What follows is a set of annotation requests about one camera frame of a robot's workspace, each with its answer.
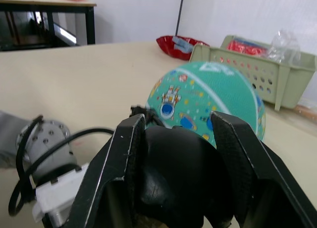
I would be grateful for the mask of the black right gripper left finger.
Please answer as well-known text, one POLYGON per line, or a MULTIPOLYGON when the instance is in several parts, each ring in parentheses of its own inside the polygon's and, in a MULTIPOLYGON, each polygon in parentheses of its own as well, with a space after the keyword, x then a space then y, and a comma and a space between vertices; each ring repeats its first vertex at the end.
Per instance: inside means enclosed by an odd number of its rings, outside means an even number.
POLYGON ((123 120, 89 163, 75 199, 61 212, 46 212, 46 228, 132 228, 136 224, 135 192, 145 116, 123 120))

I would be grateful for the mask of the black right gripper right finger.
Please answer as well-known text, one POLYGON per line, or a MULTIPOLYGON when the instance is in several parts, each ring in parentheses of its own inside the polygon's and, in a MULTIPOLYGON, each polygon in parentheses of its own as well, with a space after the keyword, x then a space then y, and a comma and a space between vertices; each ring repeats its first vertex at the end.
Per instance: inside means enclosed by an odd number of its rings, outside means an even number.
POLYGON ((315 228, 317 211, 286 164, 233 115, 212 112, 216 149, 232 186, 241 228, 315 228))

